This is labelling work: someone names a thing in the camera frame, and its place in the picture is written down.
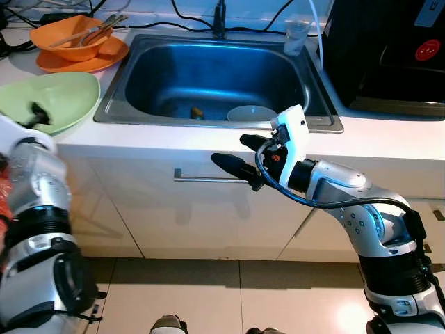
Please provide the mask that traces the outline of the orange plastic bowl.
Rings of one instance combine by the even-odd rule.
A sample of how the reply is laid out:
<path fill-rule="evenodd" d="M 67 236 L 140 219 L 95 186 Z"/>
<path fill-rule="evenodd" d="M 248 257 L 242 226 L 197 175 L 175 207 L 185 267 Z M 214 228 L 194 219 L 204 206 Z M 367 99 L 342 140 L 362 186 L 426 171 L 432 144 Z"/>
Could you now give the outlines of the orange plastic bowl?
<path fill-rule="evenodd" d="M 96 25 L 102 24 L 101 20 L 93 19 L 95 20 Z M 111 32 L 109 32 L 105 38 L 98 40 L 92 47 L 50 48 L 49 45 L 81 31 L 86 31 L 86 27 L 73 28 L 73 26 L 70 26 L 69 24 L 55 22 L 33 29 L 31 31 L 31 41 L 42 51 L 50 51 L 51 53 L 63 57 L 65 60 L 79 63 L 79 61 L 86 61 L 96 57 L 99 53 L 99 48 L 111 38 Z"/>

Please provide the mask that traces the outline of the stainless steel sink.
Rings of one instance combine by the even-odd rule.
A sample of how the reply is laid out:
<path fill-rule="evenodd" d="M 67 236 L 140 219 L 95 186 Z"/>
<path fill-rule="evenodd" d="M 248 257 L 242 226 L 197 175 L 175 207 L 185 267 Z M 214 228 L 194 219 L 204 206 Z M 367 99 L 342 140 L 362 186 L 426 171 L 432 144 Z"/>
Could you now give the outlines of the stainless steel sink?
<path fill-rule="evenodd" d="M 93 120 L 128 125 L 268 129 L 226 121 L 227 112 L 260 105 L 276 112 L 301 105 L 309 131 L 344 130 L 315 53 L 283 53 L 283 42 L 137 35 Z M 191 120 L 190 109 L 203 111 Z"/>

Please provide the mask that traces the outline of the chrome faucet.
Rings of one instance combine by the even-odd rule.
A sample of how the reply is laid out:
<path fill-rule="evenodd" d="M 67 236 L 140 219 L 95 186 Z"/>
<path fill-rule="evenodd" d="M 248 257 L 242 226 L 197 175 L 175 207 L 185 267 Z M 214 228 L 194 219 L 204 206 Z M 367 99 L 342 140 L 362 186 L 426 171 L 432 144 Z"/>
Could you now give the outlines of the chrome faucet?
<path fill-rule="evenodd" d="M 213 39 L 225 40 L 226 38 L 226 3 L 218 0 L 214 6 L 213 21 L 211 26 Z"/>

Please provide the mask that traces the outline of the white bowl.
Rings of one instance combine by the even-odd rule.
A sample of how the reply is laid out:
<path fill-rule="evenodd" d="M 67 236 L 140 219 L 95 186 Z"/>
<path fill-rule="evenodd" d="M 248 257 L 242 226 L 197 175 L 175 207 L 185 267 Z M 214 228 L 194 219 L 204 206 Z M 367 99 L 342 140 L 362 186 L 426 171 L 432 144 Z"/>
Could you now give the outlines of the white bowl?
<path fill-rule="evenodd" d="M 277 117 L 277 112 L 271 108 L 260 105 L 242 105 L 230 109 L 226 115 L 226 121 L 245 123 L 251 127 L 270 127 L 270 122 Z"/>

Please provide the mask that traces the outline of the clear plastic cup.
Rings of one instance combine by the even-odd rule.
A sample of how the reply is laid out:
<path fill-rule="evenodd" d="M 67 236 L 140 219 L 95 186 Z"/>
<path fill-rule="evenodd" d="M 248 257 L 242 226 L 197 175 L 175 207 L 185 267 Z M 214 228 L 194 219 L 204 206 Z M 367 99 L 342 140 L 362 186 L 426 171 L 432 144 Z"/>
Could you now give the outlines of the clear plastic cup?
<path fill-rule="evenodd" d="M 289 56 L 298 56 L 302 53 L 303 45 L 305 45 L 312 24 L 304 20 L 289 20 L 289 22 L 286 22 L 285 28 L 283 53 Z"/>

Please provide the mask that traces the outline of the black countertop appliance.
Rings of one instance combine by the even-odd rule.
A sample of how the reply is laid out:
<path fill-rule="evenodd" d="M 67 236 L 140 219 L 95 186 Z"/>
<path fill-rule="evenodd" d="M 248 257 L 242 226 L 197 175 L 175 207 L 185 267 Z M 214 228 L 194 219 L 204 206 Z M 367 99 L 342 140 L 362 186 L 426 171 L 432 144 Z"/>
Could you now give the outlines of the black countertop appliance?
<path fill-rule="evenodd" d="M 333 0 L 323 69 L 357 111 L 445 116 L 445 0 Z"/>

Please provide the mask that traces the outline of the green plate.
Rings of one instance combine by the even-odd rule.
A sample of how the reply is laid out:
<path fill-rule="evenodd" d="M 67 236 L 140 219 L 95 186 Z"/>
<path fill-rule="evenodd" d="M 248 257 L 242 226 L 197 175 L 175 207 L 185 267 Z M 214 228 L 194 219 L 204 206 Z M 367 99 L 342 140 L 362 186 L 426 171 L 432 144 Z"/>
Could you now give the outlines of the green plate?
<path fill-rule="evenodd" d="M 51 124 L 34 129 L 54 136 L 83 120 L 99 99 L 101 83 L 90 73 L 41 75 L 0 85 L 0 115 L 26 125 L 31 118 L 31 102 L 37 102 L 48 112 Z"/>

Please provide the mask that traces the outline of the black robot left foot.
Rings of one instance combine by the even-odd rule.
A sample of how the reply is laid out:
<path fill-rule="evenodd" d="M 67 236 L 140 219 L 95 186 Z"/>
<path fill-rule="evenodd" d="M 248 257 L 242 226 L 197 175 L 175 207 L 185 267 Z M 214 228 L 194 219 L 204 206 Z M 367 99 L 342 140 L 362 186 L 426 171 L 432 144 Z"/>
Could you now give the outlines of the black robot left foot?
<path fill-rule="evenodd" d="M 188 325 L 177 315 L 163 315 L 154 322 L 149 334 L 188 334 Z"/>

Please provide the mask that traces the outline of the black power adapter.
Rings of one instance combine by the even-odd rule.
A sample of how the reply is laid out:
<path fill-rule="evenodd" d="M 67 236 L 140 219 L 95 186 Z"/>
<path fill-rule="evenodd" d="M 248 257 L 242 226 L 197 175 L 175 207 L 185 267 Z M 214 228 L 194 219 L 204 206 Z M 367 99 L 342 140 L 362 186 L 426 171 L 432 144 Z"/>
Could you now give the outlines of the black power adapter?
<path fill-rule="evenodd" d="M 72 12 L 72 13 L 45 13 L 42 14 L 42 17 L 38 20 L 38 23 L 41 25 L 47 25 L 55 22 L 59 22 L 60 20 L 74 18 L 77 16 L 86 16 L 90 18 L 89 13 L 86 12 Z"/>

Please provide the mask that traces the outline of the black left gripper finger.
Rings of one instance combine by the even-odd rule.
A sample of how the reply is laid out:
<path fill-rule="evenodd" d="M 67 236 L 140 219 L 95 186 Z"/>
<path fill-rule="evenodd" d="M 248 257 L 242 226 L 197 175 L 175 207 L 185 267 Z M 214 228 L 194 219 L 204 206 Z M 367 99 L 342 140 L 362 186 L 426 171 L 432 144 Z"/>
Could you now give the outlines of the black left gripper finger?
<path fill-rule="evenodd" d="M 50 125 L 51 118 L 37 102 L 31 102 L 31 118 L 26 121 L 26 128 L 34 129 L 36 125 Z"/>

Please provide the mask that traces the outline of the orange plastic plate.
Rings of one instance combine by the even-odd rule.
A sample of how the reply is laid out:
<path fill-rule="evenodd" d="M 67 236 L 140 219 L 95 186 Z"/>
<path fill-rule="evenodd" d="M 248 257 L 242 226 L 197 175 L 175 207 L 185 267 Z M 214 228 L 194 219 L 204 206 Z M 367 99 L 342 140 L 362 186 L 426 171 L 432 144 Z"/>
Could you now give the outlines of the orange plastic plate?
<path fill-rule="evenodd" d="M 74 61 L 65 60 L 63 57 L 51 53 L 50 51 L 41 51 L 36 57 L 36 65 L 39 69 L 48 73 L 85 71 L 93 72 L 107 69 L 108 67 L 123 61 L 129 53 L 129 47 L 121 39 L 111 36 L 108 42 L 105 42 L 99 53 L 90 60 Z"/>

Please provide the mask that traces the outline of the silver metal spoon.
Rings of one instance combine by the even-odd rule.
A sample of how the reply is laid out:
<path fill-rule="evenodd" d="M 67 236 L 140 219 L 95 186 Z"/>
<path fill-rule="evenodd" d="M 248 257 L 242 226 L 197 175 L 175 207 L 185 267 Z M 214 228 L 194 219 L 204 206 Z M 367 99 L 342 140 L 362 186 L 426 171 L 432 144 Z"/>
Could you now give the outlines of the silver metal spoon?
<path fill-rule="evenodd" d="M 102 22 L 99 26 L 94 26 L 76 42 L 76 47 L 87 47 L 87 45 L 91 45 L 94 41 L 104 38 L 104 36 L 108 35 L 109 31 L 112 29 L 112 26 L 113 22 L 111 20 Z"/>

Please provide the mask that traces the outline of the white kitchen base cabinet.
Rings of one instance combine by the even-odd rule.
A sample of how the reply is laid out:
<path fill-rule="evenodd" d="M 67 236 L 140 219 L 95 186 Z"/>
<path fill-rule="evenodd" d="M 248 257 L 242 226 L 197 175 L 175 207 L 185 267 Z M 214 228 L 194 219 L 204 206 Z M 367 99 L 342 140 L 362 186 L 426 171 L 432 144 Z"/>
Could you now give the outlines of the white kitchen base cabinet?
<path fill-rule="evenodd" d="M 67 182 L 77 241 L 89 257 L 248 259 L 354 263 L 340 223 L 276 190 L 235 182 L 207 152 L 175 159 L 93 158 L 67 150 Z"/>

